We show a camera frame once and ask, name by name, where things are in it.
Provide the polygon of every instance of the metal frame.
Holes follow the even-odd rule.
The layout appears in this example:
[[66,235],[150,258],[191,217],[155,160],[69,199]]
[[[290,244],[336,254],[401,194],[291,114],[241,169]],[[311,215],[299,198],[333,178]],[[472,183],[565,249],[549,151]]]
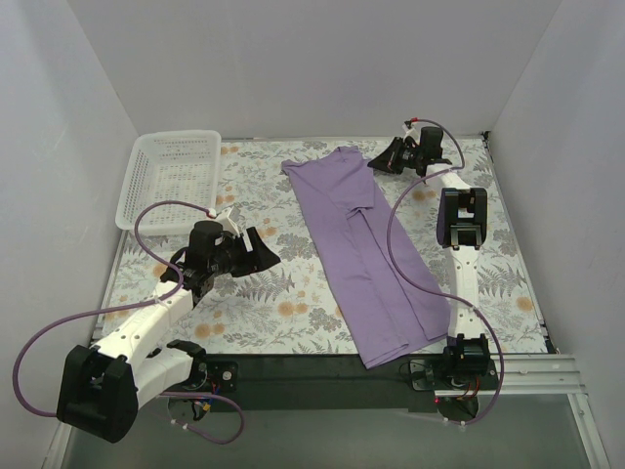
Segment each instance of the metal frame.
[[569,394],[568,402],[577,423],[577,430],[582,439],[586,456],[592,468],[608,468],[609,461],[605,454],[604,444],[597,431],[593,413],[588,405],[587,394]]
[[[497,372],[499,356],[492,355]],[[504,356],[506,366],[502,395],[518,394],[581,394],[585,386],[572,355],[510,355]],[[483,389],[483,396],[494,394]],[[456,390],[436,390],[439,397],[455,396]]]

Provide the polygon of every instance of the glass panel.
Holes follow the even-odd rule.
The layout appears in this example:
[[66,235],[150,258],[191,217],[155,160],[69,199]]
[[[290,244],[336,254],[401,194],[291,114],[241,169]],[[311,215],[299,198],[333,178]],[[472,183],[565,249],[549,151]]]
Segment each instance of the glass panel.
[[[566,396],[502,396],[464,431],[397,409],[247,411],[245,432],[225,447],[151,412],[167,414],[164,400],[142,409],[115,445],[74,429],[63,468],[589,467]],[[235,413],[199,424],[222,438],[237,425]]]

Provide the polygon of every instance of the folded purple garment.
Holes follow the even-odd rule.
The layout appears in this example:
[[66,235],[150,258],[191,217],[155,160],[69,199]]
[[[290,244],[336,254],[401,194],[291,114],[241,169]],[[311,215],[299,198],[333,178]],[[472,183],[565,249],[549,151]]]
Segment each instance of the folded purple garment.
[[[447,332],[445,298],[409,285],[387,249],[391,207],[356,148],[305,163],[284,161],[323,270],[367,368],[439,340]],[[405,273],[439,291],[405,230],[393,224],[393,253]]]

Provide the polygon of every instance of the table surface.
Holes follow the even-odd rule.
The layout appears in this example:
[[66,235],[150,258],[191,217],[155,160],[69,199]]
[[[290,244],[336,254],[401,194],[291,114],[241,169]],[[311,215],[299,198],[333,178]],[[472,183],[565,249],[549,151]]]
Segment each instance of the table surface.
[[[366,157],[377,156],[391,139],[357,141],[248,141],[222,147],[223,175],[217,209],[240,209],[239,224],[257,227],[282,262],[264,273],[244,278],[218,277],[215,288],[190,315],[163,338],[200,344],[210,354],[351,354],[357,353],[350,331],[330,292],[313,241],[304,223],[284,159],[321,158],[339,146],[356,146]],[[505,353],[546,353],[526,268],[494,178],[488,153],[479,138],[460,140],[467,159],[461,177],[488,190],[488,235],[479,265],[479,301]],[[450,142],[445,157],[458,159]],[[390,204],[413,181],[415,173],[376,174]],[[444,251],[436,242],[438,194],[422,186],[407,197],[397,217],[437,278],[449,291]],[[169,258],[188,243],[187,235],[146,237],[147,245]],[[130,304],[151,294],[164,272],[130,233],[120,241],[106,294],[109,306]],[[94,338],[109,334],[132,314],[125,310],[99,318]],[[422,349],[439,353],[443,341]]]

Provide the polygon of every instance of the cable clip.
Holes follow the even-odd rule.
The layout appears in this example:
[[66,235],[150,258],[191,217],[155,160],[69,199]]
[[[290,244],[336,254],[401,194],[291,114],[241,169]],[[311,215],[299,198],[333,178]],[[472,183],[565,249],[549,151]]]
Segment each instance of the cable clip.
[[168,307],[168,305],[166,305],[165,302],[160,299],[160,296],[158,296],[155,291],[154,291],[154,293],[152,293],[152,299],[154,300],[154,304],[155,305],[160,305],[163,308],[167,308]]

